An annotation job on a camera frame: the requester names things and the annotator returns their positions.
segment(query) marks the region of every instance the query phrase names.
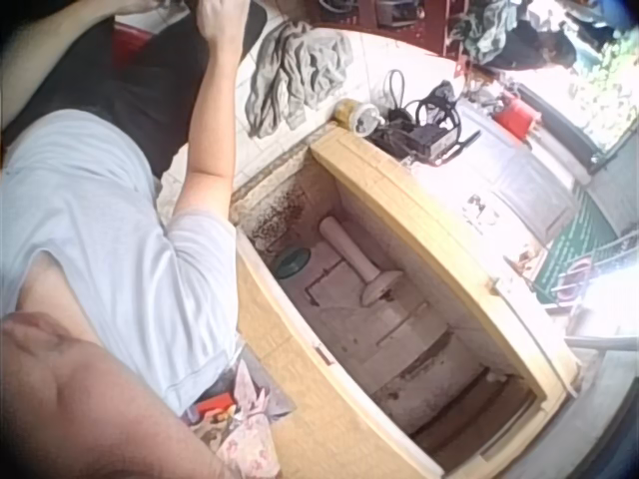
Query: tiled wall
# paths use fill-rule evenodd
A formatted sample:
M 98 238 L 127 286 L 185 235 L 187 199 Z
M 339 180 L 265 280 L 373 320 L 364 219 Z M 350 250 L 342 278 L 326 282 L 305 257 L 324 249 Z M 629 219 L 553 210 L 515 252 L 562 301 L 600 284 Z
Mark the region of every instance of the tiled wall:
M 387 254 L 421 290 L 437 315 L 485 366 L 500 373 L 516 373 L 504 353 L 470 315 L 466 307 L 410 247 L 399 239 L 344 187 L 337 186 L 342 207 L 364 226 Z
M 235 188 L 245 184 L 251 177 L 275 158 L 287 151 L 310 132 L 326 123 L 334 104 L 341 98 L 354 98 L 363 102 L 373 101 L 381 107 L 392 105 L 384 87 L 389 70 L 400 69 L 406 79 L 404 102 L 425 97 L 441 80 L 451 80 L 454 64 L 418 48 L 357 32 L 343 32 L 353 50 L 353 63 L 347 69 L 347 80 L 336 94 L 316 111 L 306 108 L 307 121 L 294 131 L 286 123 L 271 136 L 252 139 L 247 132 L 248 123 L 245 104 L 251 92 L 251 77 L 256 70 L 257 54 L 264 37 L 274 28 L 289 19 L 304 19 L 304 0 L 256 0 L 268 12 L 268 23 L 262 38 L 242 62 L 236 87 L 236 142 L 237 164 Z M 158 199 L 161 218 L 170 216 L 184 181 L 188 147 L 184 147 L 174 159 L 171 169 L 165 174 L 164 190 Z

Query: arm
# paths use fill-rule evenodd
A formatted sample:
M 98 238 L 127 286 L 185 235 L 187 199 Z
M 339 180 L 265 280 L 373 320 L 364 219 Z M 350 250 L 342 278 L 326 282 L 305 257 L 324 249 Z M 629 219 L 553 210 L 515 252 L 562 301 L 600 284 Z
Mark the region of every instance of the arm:
M 25 107 L 73 42 L 116 14 L 143 12 L 158 0 L 79 0 L 22 28 L 2 52 L 2 129 Z
M 249 0 L 200 0 L 198 25 L 209 63 L 191 120 L 187 175 L 174 215 L 229 215 L 235 175 L 235 89 Z

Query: person in background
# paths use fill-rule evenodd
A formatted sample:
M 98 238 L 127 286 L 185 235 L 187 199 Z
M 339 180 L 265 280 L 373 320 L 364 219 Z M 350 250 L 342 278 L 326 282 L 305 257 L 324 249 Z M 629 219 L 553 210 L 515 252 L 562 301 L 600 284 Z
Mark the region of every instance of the person in background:
M 231 477 L 178 416 L 235 353 L 236 75 L 266 12 L 200 0 L 116 68 L 114 15 L 160 2 L 28 3 L 1 57 L 3 470 Z M 186 141 L 163 226 L 159 179 Z
M 577 50 L 563 30 L 540 32 L 527 19 L 532 0 L 523 0 L 517 9 L 518 22 L 506 32 L 503 50 L 482 67 L 498 70 L 537 70 L 553 65 L 571 68 Z

